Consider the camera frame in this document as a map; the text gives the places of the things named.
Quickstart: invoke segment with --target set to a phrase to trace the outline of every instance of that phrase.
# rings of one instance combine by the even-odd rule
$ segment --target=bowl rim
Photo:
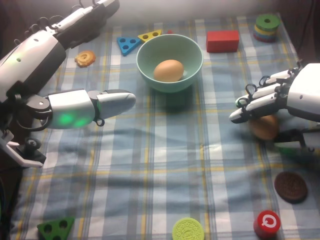
[[[186,38],[186,39],[190,40],[191,42],[193,42],[193,43],[199,48],[199,50],[200,50],[200,53],[201,53],[201,56],[202,56],[202,58],[201,58],[201,64],[200,64],[199,68],[195,71],[194,74],[192,74],[191,76],[189,76],[189,77],[187,77],[187,78],[185,78],[185,79],[183,79],[183,80],[174,81],[174,82],[157,81],[157,80],[155,80],[155,79],[153,79],[153,78],[148,77],[147,75],[145,75],[145,74],[142,72],[142,70],[141,70],[140,67],[139,67],[139,63],[138,63],[138,56],[139,56],[140,50],[144,47],[144,45],[148,44],[150,41],[152,41],[152,40],[154,40],[154,39],[156,39],[156,38],[161,38],[161,37],[169,37],[169,38],[170,38],[170,36],[183,37],[183,38]],[[148,79],[150,79],[150,80],[152,80],[152,81],[155,81],[155,82],[157,82],[157,83],[161,83],[161,84],[178,84],[178,83],[182,83],[182,82],[184,82],[184,81],[192,78],[194,75],[196,75],[196,74],[200,71],[200,69],[202,68],[202,66],[203,66],[203,64],[204,64],[204,53],[203,53],[201,47],[199,46],[199,44],[198,44],[196,41],[194,41],[193,39],[191,39],[190,37],[187,37],[187,36],[184,36],[184,35],[180,35],[180,34],[163,34],[163,35],[155,36],[155,37],[153,37],[152,39],[148,40],[147,42],[143,43],[143,45],[140,47],[140,49],[138,50],[138,52],[137,52],[137,54],[136,54],[135,62],[136,62],[136,65],[137,65],[140,73],[143,74],[146,78],[148,78]]]

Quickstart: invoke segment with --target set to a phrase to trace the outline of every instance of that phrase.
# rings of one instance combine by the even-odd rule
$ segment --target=green triangle block
[[[74,217],[64,217],[39,224],[36,227],[45,240],[67,240],[74,222]]]

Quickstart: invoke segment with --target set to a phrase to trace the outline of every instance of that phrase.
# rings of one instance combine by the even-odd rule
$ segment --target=red bottle cap
[[[270,210],[262,211],[253,224],[255,233],[263,239],[274,237],[280,226],[280,218]]]

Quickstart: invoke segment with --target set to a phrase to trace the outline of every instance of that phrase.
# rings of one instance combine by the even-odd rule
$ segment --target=robotic hand
[[[229,119],[239,124],[287,109],[293,116],[320,122],[319,68],[320,63],[302,68],[298,62],[296,68],[262,77],[259,87],[248,84],[247,95],[236,100],[239,109]],[[320,129],[292,129],[280,133],[274,142],[277,147],[314,152],[320,147]]]
[[[119,0],[92,2],[93,6],[84,8],[80,1],[72,8],[77,7],[76,11],[53,25],[40,18],[25,32],[26,39],[16,39],[17,46],[0,60],[0,152],[21,167],[41,168],[46,157],[38,151],[41,144],[37,139],[26,139],[25,145],[11,142],[11,121],[31,132],[81,128],[92,121],[103,126],[104,119],[128,111],[136,103],[134,94],[120,89],[37,95],[65,60],[66,49],[97,37],[106,19],[120,6]],[[39,126],[22,126],[18,118],[22,110],[40,120]]]

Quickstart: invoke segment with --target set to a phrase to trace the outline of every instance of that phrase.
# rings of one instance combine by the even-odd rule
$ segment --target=mint green bowl
[[[180,81],[162,82],[154,80],[156,66],[165,60],[177,60],[183,64],[184,73]],[[160,92],[176,93],[193,84],[204,62],[199,45],[192,39],[178,35],[165,34],[147,41],[139,49],[136,64],[145,82]]]

